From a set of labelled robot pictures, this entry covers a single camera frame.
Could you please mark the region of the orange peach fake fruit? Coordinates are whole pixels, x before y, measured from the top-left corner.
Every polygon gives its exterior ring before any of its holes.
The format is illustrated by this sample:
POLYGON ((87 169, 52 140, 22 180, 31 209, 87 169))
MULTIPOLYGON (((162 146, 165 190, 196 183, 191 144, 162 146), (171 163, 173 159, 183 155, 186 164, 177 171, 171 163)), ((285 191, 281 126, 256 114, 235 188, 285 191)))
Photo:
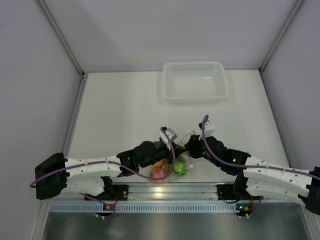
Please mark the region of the orange peach fake fruit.
POLYGON ((164 174, 168 174, 171 171, 171 165, 167 162, 166 159, 162 159, 158 162, 156 162, 153 165, 154 168, 160 168, 164 174))

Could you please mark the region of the clear zip top bag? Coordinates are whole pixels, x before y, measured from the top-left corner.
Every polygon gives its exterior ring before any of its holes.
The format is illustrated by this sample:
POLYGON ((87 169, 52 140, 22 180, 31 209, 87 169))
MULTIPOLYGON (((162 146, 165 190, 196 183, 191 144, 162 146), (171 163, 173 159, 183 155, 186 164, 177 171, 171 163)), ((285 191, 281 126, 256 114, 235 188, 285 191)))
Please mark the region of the clear zip top bag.
POLYGON ((174 182, 185 177, 196 160, 186 150, 184 140, 175 143, 177 134, 167 127, 161 127, 159 141, 155 142, 155 153, 151 157, 148 181, 152 184, 174 182))

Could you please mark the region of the green fake apple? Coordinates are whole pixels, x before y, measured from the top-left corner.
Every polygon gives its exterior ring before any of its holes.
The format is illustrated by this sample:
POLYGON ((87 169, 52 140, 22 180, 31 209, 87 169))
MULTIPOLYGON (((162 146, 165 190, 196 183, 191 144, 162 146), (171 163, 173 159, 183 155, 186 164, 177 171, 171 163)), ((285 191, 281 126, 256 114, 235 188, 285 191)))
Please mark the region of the green fake apple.
POLYGON ((177 161, 173 167, 172 173, 177 177, 182 177, 188 172, 188 165, 184 161, 177 161))

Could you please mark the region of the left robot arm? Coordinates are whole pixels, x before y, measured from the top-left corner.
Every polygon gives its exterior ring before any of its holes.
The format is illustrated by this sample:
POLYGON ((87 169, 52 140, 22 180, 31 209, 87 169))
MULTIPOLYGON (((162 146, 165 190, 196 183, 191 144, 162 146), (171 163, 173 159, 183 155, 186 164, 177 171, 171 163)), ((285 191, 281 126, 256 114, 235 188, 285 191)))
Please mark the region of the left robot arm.
POLYGON ((113 178, 130 177, 141 168, 161 160, 176 161, 185 148, 175 143, 144 141, 135 148, 117 155, 93 159, 73 159, 55 153, 35 169, 30 184, 36 198, 47 200, 61 194, 86 194, 109 199, 113 194, 113 178))

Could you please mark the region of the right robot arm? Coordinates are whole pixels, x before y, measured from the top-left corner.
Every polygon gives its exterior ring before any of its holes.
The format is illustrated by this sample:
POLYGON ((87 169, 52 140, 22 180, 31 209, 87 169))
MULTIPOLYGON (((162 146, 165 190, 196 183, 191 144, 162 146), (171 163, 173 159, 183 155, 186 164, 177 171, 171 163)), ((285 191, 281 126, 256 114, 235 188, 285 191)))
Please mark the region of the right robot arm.
POLYGON ((313 214, 320 213, 320 168, 295 169, 269 163, 247 152, 227 148, 213 136, 191 135, 184 145, 194 159, 204 158, 228 175, 235 176, 233 192, 290 201, 313 214))

